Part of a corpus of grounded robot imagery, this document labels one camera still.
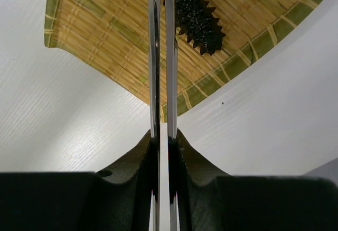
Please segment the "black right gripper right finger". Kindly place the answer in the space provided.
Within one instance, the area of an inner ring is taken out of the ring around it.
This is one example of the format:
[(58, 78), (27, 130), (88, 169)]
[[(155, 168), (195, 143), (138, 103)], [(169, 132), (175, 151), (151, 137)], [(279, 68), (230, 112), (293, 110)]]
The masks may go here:
[(228, 174), (188, 142), (177, 130), (168, 139), (171, 230), (222, 230), (217, 178)]

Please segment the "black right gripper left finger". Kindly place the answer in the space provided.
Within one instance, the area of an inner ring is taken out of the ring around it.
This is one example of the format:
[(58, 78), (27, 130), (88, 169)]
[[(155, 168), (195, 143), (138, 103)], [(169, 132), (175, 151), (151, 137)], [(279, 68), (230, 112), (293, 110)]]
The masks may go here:
[(96, 230), (148, 230), (158, 201), (158, 154), (150, 131), (130, 151), (97, 172)]

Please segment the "black spiky sea cucumber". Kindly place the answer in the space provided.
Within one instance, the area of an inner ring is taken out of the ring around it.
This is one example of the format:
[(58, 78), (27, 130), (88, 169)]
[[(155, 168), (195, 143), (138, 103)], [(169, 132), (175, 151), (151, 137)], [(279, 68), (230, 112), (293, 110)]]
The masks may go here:
[(175, 34), (184, 34), (187, 43), (192, 42), (194, 48), (199, 48), (200, 55), (213, 55), (222, 49), (226, 34), (218, 24), (220, 19), (213, 16), (216, 8), (208, 4), (207, 0), (169, 0), (166, 22), (170, 43), (176, 42)]

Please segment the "metal tongs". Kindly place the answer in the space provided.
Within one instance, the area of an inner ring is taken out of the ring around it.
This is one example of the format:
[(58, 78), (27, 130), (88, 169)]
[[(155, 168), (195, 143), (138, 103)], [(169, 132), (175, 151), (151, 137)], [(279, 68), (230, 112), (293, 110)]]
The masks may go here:
[[(151, 138), (160, 151), (160, 2), (148, 0), (148, 79), (150, 95)], [(175, 0), (164, 0), (166, 22), (166, 94), (167, 150), (170, 199), (170, 229), (178, 230), (177, 207), (177, 40)]]

